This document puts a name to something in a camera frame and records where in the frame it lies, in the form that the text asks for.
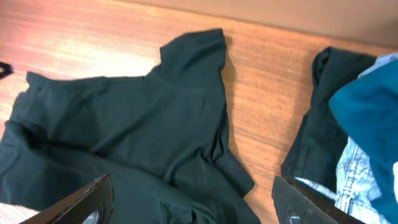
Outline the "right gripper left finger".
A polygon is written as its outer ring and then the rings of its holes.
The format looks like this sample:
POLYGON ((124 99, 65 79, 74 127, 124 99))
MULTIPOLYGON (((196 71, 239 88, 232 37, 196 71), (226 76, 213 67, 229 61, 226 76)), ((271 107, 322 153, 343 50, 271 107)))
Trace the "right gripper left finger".
POLYGON ((21 224, 105 223, 114 208, 114 190, 109 175, 103 175, 21 224))

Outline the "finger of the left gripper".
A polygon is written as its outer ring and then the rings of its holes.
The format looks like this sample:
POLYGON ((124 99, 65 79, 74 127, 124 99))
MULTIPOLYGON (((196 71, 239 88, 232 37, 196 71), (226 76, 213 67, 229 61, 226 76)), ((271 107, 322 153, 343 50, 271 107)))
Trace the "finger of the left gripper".
POLYGON ((13 73, 12 65, 4 62, 0 62, 0 78, 4 78, 13 73))

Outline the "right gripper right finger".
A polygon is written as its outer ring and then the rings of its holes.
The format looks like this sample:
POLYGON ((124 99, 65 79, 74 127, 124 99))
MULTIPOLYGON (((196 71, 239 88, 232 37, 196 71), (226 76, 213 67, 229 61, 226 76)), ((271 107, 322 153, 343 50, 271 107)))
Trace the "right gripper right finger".
POLYGON ((272 199, 280 224, 364 224, 310 187, 283 176, 274 178, 272 199))

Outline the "black t-shirt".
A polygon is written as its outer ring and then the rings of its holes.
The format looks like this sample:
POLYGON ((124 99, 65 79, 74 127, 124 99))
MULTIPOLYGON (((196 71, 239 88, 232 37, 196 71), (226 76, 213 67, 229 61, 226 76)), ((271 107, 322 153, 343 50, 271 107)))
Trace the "black t-shirt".
POLYGON ((228 148, 225 57, 213 29, 163 46, 144 77, 29 72, 1 139, 1 202, 45 210, 109 175, 112 223, 258 223, 228 148))

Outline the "black folded garment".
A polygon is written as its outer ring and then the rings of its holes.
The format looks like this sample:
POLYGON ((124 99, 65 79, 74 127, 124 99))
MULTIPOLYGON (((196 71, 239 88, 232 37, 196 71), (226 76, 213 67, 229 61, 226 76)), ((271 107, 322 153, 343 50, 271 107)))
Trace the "black folded garment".
POLYGON ((283 176, 301 177, 336 190, 336 166, 348 136, 334 119, 329 100, 375 61, 375 56, 333 47, 315 56, 310 109, 280 167, 283 176))

